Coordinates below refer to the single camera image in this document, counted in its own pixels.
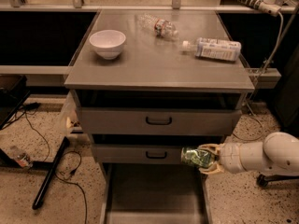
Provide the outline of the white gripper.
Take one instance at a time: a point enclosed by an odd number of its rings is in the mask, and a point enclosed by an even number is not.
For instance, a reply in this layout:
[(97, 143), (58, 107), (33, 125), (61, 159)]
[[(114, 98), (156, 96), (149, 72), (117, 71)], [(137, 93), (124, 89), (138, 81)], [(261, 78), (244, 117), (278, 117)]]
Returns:
[(241, 143), (203, 144), (199, 150), (206, 150), (214, 155), (220, 154), (220, 163), (214, 163), (208, 168), (200, 168), (199, 171), (204, 175), (215, 175), (223, 173), (224, 170), (232, 174), (245, 172), (241, 161)]

